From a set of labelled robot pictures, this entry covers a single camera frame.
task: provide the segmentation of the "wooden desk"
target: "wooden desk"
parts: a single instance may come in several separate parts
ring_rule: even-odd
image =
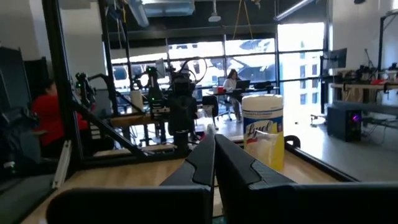
[[[111,118],[111,124],[115,127],[124,128],[134,125],[153,124],[155,123],[149,114],[134,115],[134,116],[120,116]]]
[[[61,189],[54,192],[32,214],[30,214],[22,224],[38,224],[39,221],[45,218],[45,211],[51,199],[65,190],[77,187],[124,188],[136,186],[157,186],[173,173],[182,162],[183,159],[179,159],[174,161],[152,162],[79,171],[67,180]],[[287,151],[285,152],[285,170],[283,171],[283,174],[299,184],[337,182],[329,175]],[[218,189],[215,189],[214,216],[221,215],[221,208],[220,192]]]

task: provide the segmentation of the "lysol wipes container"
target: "lysol wipes container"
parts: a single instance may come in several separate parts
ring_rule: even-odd
[[[278,134],[270,167],[284,168],[283,97],[281,95],[251,95],[242,99],[244,150],[257,147],[257,131]]]

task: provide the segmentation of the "woman sitting at desk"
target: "woman sitting at desk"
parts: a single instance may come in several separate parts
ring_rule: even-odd
[[[58,159],[65,142],[63,124],[58,103],[57,87],[53,80],[44,83],[44,94],[39,96],[32,104],[32,112],[40,119],[37,131],[45,131],[40,137],[42,157]],[[92,139],[87,121],[77,114],[80,139],[83,153],[92,156],[100,150],[111,150],[114,141],[111,138]]]
[[[226,80],[224,82],[223,88],[226,91],[233,91],[236,89],[236,81],[240,80],[238,77],[238,73],[235,69],[231,69]],[[234,114],[236,116],[237,121],[241,121],[241,109],[240,103],[242,103],[242,95],[241,94],[231,94],[229,98],[229,102],[232,104],[234,109]]]

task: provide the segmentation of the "cable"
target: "cable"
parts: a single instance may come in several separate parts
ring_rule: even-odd
[[[239,16],[241,13],[241,7],[242,7],[242,0],[239,0],[238,15],[236,15],[235,29],[234,29],[234,35],[232,36],[232,40],[235,39],[236,29],[238,29],[238,22],[239,22]]]
[[[246,1],[244,1],[243,4],[244,4],[244,10],[245,10],[245,13],[246,13],[246,19],[248,20],[250,36],[251,36],[251,39],[253,40],[253,33],[252,33],[252,30],[251,30],[251,26],[250,26],[250,19],[249,19],[249,13],[248,13],[248,7],[246,5]],[[242,7],[242,0],[239,0],[238,14],[236,15],[235,29],[234,29],[234,34],[232,36],[232,40],[235,39],[236,31],[238,29],[238,23],[239,23],[239,16],[240,16],[240,13],[241,13],[241,7]]]
[[[246,19],[248,20],[248,26],[249,26],[250,36],[251,36],[251,39],[253,40],[253,33],[252,33],[252,31],[251,31],[250,19],[249,19],[248,8],[246,7],[246,1],[243,2],[243,4],[244,4],[244,10],[246,11]]]

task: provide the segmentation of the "window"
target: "window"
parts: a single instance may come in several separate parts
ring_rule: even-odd
[[[253,53],[275,52],[274,39],[256,40],[227,40],[225,42],[226,55],[246,55]]]
[[[300,94],[300,104],[301,105],[306,105],[307,104],[307,94]]]
[[[318,103],[318,93],[312,93],[312,103]]]
[[[306,83],[307,81],[305,81],[305,80],[302,80],[302,81],[300,81],[300,88],[301,89],[305,89],[305,83]]]
[[[289,127],[291,130],[297,130],[295,123],[307,124],[311,114],[321,112],[320,89],[303,90],[300,88],[300,81],[303,80],[280,83],[280,94],[284,97],[284,129],[287,131]]]
[[[127,71],[126,71],[125,66],[113,67],[113,76],[114,76],[115,81],[127,79]]]
[[[324,28],[322,22],[278,25],[279,50],[323,49]]]
[[[169,45],[170,59],[190,57],[214,57],[223,55],[222,41],[199,42],[194,44],[172,44]]]
[[[305,59],[300,59],[300,53],[280,54],[280,80],[305,78],[312,73],[311,66],[319,63],[322,52],[307,52],[305,54]]]
[[[177,45],[176,49],[188,49],[187,45]]]
[[[275,81],[275,55],[236,56],[227,58],[227,74],[231,69],[242,80]]]
[[[305,65],[300,66],[300,78],[305,78]]]
[[[195,81],[203,77],[202,81],[197,86],[213,86],[218,84],[218,77],[224,77],[224,63],[221,59],[217,64],[213,64],[210,59],[191,60],[187,63],[187,73],[190,74],[190,79]],[[171,61],[171,66],[179,71],[185,61]]]
[[[312,81],[312,88],[318,88],[318,80],[311,80]]]
[[[318,65],[312,65],[312,75],[318,75]]]
[[[146,70],[147,67],[154,67],[154,66],[155,66],[155,63],[134,64],[134,65],[131,65],[131,72],[132,72],[132,75],[142,74]],[[164,78],[159,78],[157,80],[159,82],[160,88],[162,88],[162,89],[168,88],[169,82],[170,82],[169,76],[167,76],[167,74],[164,74],[164,75],[165,75]],[[145,75],[141,76],[140,80],[141,80],[142,86],[146,86],[148,84],[149,77],[148,77],[148,75],[145,74]]]

